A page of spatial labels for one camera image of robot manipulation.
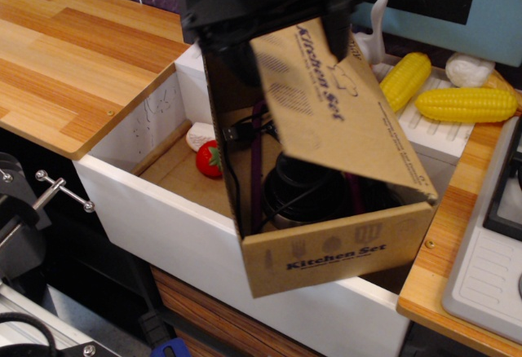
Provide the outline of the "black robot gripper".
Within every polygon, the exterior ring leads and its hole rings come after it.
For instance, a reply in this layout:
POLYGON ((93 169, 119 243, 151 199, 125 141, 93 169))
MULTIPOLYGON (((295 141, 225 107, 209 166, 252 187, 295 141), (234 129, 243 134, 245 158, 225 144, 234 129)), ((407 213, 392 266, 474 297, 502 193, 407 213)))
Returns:
POLYGON ((322 23, 331 54, 348 54, 351 15, 363 0, 185 0, 184 31, 203 50, 216 50, 228 71, 246 86, 261 79, 250 40, 308 20, 322 23))

